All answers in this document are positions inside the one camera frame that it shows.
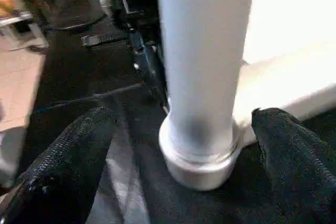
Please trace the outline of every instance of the white surface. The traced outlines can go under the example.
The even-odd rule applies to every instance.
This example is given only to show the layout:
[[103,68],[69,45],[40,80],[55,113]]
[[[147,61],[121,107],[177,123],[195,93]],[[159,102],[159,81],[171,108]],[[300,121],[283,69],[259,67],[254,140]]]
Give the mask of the white surface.
[[336,37],[296,53],[243,66],[234,118],[245,131],[244,145],[255,142],[251,112],[277,107],[299,119],[336,105]]
[[244,59],[281,56],[336,35],[335,0],[253,0]]

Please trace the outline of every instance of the black fabric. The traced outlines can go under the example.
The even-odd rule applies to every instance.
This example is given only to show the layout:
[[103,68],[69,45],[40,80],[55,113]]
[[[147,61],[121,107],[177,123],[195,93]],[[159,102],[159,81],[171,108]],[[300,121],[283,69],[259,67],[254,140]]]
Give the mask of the black fabric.
[[274,202],[295,223],[336,222],[336,151],[279,109],[253,112]]

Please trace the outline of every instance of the black cable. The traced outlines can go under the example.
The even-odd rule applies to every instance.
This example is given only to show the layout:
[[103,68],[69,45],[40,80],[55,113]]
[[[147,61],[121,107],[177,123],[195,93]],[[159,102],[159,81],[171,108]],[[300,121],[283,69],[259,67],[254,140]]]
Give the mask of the black cable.
[[74,25],[74,26],[67,26],[64,28],[55,28],[55,27],[46,27],[46,30],[48,31],[68,31],[70,33],[82,33],[88,29],[90,29],[93,25],[97,24],[98,22],[101,22],[103,19],[105,19],[107,15],[104,13],[99,18],[95,19],[92,22],[80,24],[80,25]]

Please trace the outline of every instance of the cable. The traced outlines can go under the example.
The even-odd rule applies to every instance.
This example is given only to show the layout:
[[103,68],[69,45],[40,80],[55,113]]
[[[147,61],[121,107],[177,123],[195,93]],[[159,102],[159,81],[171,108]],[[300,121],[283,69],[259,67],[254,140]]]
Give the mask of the cable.
[[82,33],[83,31],[86,31],[90,29],[93,25],[97,24],[98,22],[101,22],[103,19],[105,19],[107,15],[104,13],[101,15],[99,18],[96,20],[85,23],[85,24],[80,24],[80,25],[74,25],[74,26],[68,26],[64,28],[55,28],[55,27],[46,27],[46,30],[48,31],[68,31],[70,33]]
[[123,88],[118,88],[118,89],[115,89],[115,90],[110,91],[110,92],[101,93],[101,94],[93,94],[90,97],[82,97],[82,98],[77,98],[77,99],[73,99],[73,100],[64,100],[64,101],[53,102],[46,107],[35,109],[32,112],[32,114],[40,114],[40,113],[43,113],[45,111],[52,110],[52,109],[62,107],[62,106],[65,106],[65,105],[73,104],[73,103],[95,101],[95,100],[98,100],[98,99],[109,97],[111,95],[115,95],[117,93],[121,93],[121,92],[125,92],[125,91],[131,90],[131,89],[141,87],[142,84],[143,83],[135,83],[133,85],[129,85],[129,86],[123,87]]

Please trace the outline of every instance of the white object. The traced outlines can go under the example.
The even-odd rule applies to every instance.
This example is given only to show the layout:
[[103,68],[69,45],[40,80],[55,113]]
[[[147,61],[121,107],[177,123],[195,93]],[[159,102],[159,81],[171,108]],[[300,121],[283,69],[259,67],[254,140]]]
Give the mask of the white object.
[[240,152],[232,111],[251,0],[159,0],[171,111],[160,147],[177,181],[218,187]]

